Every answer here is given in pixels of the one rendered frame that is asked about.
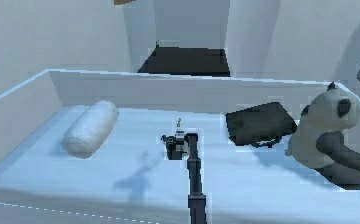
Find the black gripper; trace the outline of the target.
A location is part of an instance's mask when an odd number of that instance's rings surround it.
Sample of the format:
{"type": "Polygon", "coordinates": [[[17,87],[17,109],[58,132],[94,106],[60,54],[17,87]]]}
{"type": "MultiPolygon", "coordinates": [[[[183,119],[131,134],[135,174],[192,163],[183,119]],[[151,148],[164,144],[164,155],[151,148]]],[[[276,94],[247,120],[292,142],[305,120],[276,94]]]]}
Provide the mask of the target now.
{"type": "Polygon", "coordinates": [[[185,153],[183,138],[163,135],[161,140],[166,147],[166,154],[169,160],[181,160],[183,158],[185,153]]]}

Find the white bed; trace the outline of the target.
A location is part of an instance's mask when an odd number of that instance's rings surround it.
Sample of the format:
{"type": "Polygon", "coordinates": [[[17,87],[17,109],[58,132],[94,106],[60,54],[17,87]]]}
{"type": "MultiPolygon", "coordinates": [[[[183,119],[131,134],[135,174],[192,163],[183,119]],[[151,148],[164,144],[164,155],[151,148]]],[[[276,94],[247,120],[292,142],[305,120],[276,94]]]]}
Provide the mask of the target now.
{"type": "Polygon", "coordinates": [[[186,163],[162,135],[199,136],[208,224],[360,224],[360,190],[346,191],[271,148],[236,146],[225,114],[276,101],[289,114],[322,82],[48,69],[0,94],[0,202],[108,222],[190,224],[186,163]],[[61,141],[98,101],[117,122],[89,158],[61,141]]]}

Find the white cylindrical pillow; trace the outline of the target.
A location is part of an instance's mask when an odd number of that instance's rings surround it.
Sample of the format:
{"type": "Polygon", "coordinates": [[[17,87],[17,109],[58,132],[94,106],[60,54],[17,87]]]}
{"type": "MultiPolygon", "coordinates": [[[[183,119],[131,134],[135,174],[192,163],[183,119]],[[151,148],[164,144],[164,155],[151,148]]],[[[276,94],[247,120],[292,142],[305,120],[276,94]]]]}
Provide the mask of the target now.
{"type": "Polygon", "coordinates": [[[62,147],[71,156],[91,157],[109,136],[118,115],[118,108],[112,102],[96,102],[73,122],[61,141],[62,147]]]}

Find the black bag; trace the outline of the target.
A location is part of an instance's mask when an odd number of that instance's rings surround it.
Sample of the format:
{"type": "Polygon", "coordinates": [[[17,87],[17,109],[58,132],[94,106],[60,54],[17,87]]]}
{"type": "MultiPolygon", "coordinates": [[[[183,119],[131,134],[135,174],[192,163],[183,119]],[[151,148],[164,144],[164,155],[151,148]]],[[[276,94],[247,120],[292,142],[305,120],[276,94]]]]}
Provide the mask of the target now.
{"type": "Polygon", "coordinates": [[[225,119],[228,138],[236,146],[271,148],[297,130],[295,120],[279,102],[229,112],[225,119]]]}

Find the black and white panda toy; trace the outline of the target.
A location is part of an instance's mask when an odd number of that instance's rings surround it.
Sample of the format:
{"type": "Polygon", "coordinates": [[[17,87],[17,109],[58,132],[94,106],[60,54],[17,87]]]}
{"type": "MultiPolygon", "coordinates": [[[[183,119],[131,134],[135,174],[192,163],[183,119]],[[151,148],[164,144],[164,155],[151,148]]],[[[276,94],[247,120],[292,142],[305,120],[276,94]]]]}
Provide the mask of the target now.
{"type": "Polygon", "coordinates": [[[332,82],[301,111],[285,155],[342,189],[360,190],[360,153],[344,137],[359,120],[360,101],[332,82]]]}

